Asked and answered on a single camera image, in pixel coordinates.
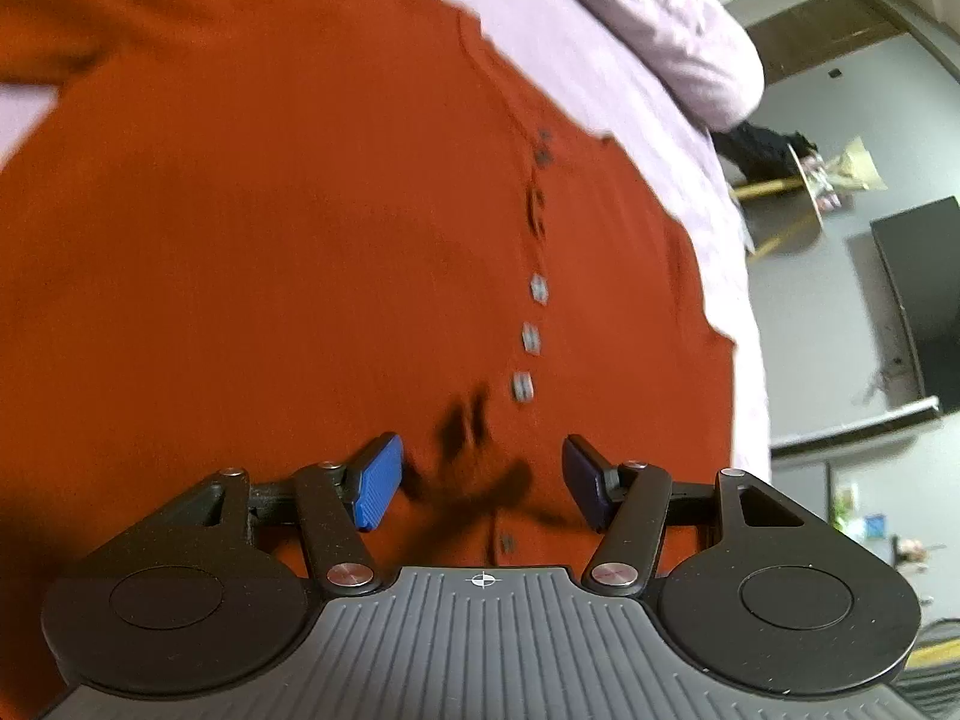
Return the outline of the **brown wooden door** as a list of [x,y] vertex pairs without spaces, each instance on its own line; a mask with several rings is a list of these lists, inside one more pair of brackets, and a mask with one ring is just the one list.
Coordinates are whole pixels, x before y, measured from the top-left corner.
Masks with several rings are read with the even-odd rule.
[[902,32],[871,0],[805,0],[747,28],[768,85]]

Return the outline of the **black wall television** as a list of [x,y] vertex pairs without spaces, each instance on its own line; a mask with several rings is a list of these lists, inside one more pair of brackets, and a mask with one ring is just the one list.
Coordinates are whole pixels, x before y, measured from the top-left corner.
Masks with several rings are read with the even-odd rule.
[[918,388],[958,411],[960,206],[955,197],[871,223],[900,309]]

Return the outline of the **yellow-legged side table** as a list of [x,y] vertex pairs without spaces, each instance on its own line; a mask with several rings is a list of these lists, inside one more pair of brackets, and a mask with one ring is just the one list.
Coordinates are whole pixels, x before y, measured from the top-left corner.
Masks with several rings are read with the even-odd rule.
[[801,158],[789,148],[796,174],[731,188],[742,216],[747,262],[807,249],[825,231],[825,216],[843,208],[818,153]]

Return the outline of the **wrapped flower bouquet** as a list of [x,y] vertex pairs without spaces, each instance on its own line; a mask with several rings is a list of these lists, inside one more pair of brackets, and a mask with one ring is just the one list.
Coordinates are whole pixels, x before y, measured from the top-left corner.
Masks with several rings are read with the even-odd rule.
[[802,158],[799,165],[800,177],[820,211],[839,210],[855,193],[887,188],[861,137],[846,143],[833,158],[814,153]]

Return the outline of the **red knit cardigan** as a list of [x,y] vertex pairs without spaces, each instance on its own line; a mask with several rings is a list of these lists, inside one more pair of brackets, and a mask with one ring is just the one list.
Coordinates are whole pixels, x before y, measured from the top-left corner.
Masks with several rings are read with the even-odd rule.
[[732,343],[613,138],[441,0],[2,0],[59,102],[2,172],[2,712],[70,562],[224,465],[381,433],[379,564],[581,569],[579,434],[708,481]]

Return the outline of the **black clothes heap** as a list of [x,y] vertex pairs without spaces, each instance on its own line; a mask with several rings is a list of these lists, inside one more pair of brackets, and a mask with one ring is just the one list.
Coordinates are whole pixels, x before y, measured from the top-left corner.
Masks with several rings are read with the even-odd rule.
[[797,176],[793,160],[812,156],[818,146],[802,133],[789,135],[742,122],[729,132],[711,133],[716,151],[742,172],[748,182],[776,181]]

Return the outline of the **purple rolled duvet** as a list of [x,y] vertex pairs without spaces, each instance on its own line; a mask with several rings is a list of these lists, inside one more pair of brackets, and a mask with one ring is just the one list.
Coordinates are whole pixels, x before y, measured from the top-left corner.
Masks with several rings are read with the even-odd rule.
[[765,71],[719,0],[578,0],[674,94],[686,114],[729,132],[754,114]]

